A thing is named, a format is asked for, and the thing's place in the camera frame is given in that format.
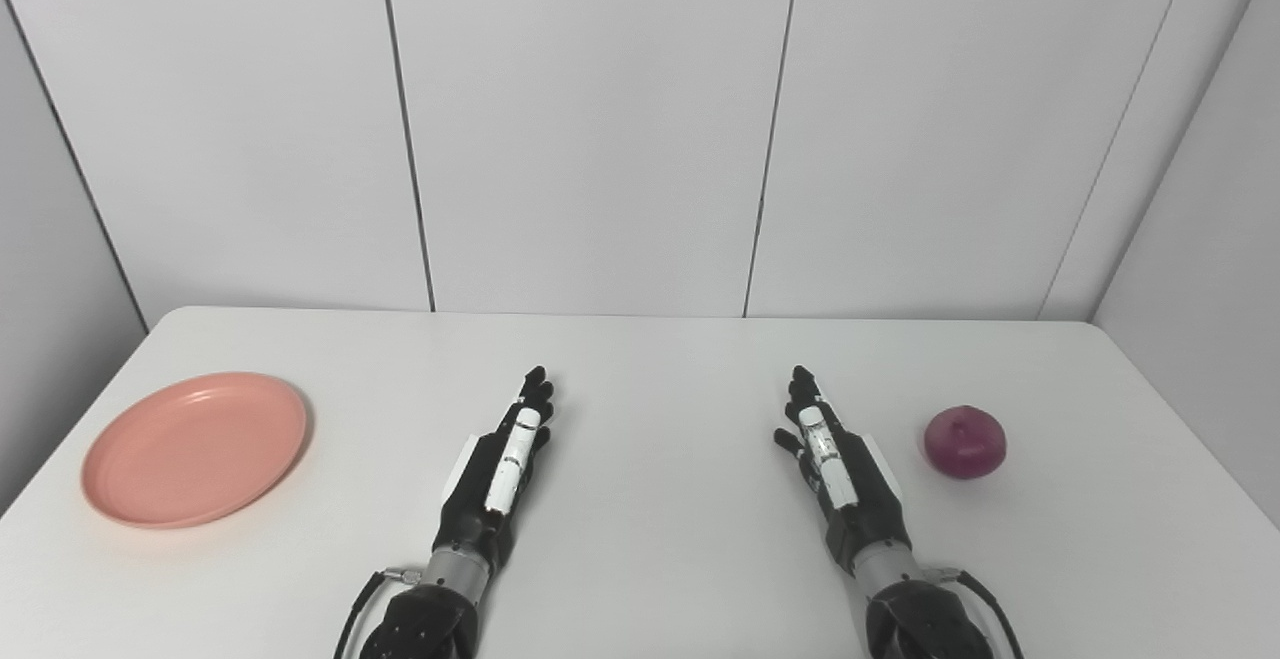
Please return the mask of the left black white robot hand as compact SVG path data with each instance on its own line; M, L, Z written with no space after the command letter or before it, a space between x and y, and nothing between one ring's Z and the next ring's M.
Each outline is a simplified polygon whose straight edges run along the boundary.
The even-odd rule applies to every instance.
M431 549L454 549L480 557L492 575L515 548L515 514L548 441L554 415L554 385L536 366L524 377L516 399L494 431L474 449L442 508Z

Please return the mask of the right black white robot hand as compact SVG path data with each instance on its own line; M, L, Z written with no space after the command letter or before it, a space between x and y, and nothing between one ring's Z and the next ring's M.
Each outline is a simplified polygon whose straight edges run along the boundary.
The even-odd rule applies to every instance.
M774 444L796 459L803 481L814 491L836 566L855 577L855 560L865 550L909 550L902 504L868 436L844 426L809 369L794 367L783 413L796 430L777 427Z

